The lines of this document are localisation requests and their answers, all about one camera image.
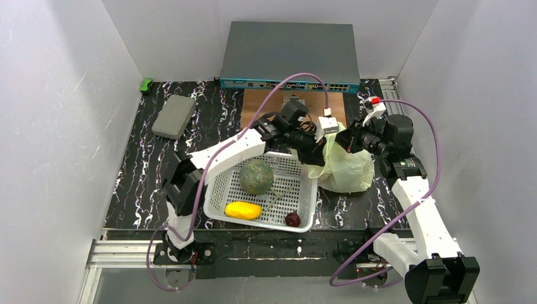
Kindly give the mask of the light green plastic bag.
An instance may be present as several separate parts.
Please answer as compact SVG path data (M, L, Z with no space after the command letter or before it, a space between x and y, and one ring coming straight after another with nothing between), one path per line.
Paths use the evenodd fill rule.
M347 153L335 142L336 135L325 136L325 165L308 165L308 176L317 179L318 186L335 193L358 193L368 190L375 176L372 155L365 151Z

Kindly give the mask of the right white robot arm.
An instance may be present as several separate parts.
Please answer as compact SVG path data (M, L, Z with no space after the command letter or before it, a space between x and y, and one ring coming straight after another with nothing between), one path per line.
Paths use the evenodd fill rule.
M336 136L349 152L365 150L378 156L382 175L404 211L345 260L329 284L352 284L340 281L339 273L372 249L399 273L412 303L475 303L472 290L480 266L475 257L462 253L448 232L431 196L439 177L428 182L422 162L412 153L413 134L413 121L394 114L369 115Z

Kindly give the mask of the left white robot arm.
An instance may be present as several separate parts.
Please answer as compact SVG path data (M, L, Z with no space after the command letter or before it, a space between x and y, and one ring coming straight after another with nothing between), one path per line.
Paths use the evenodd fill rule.
M168 206L168 245L183 250L194 241L195 213L205 197L206 185L238 163L286 145L297 151L300 162L323 166L324 130L303 130L302 119L307 115L306 106L290 101L280 112L252 119L241 133L215 146L189 155L176 152L161 181Z

